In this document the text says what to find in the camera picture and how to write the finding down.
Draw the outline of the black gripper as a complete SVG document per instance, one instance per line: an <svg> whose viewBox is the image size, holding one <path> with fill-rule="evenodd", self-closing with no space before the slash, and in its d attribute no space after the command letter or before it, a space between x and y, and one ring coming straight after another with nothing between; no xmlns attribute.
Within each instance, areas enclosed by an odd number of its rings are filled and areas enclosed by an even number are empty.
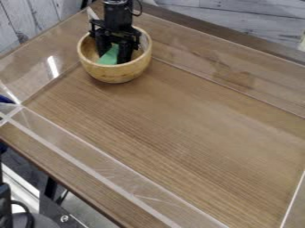
<svg viewBox="0 0 305 228"><path fill-rule="evenodd" d="M131 61L132 49L139 47L142 33L132 27L134 0L103 0L103 19L89 19L89 36L103 56L112 43L119 44L117 64Z"/></svg>

